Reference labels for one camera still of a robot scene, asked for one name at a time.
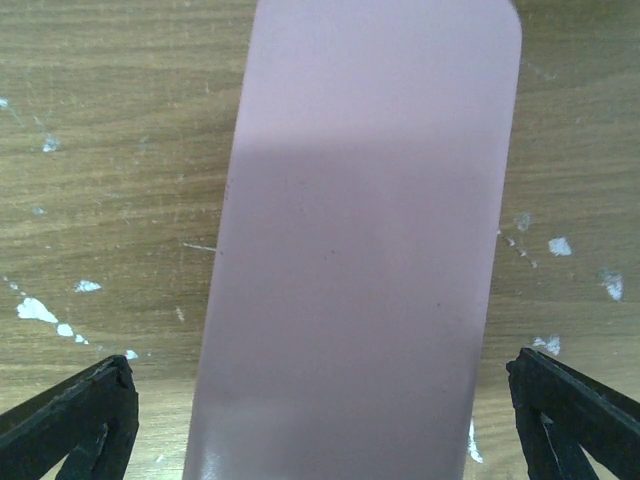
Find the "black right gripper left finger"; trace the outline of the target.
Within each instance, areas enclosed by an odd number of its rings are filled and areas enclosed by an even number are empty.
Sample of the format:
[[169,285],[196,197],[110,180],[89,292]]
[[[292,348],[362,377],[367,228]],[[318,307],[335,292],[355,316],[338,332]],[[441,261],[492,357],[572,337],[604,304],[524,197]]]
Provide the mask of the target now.
[[112,355],[1,414],[1,477],[122,479],[139,428],[139,394]]

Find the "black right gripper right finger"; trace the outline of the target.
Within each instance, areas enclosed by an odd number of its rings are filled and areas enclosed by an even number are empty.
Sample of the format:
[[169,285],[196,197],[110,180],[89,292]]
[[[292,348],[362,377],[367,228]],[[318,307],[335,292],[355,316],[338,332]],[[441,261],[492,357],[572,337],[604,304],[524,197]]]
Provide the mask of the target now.
[[639,403],[531,348],[506,364],[531,479],[639,477]]

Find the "pink glasses case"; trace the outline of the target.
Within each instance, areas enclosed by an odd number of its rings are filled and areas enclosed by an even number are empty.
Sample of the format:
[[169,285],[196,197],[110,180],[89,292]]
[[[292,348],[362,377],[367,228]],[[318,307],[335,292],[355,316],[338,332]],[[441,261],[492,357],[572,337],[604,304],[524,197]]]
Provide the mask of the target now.
[[509,1],[261,1],[183,475],[459,479],[522,44]]

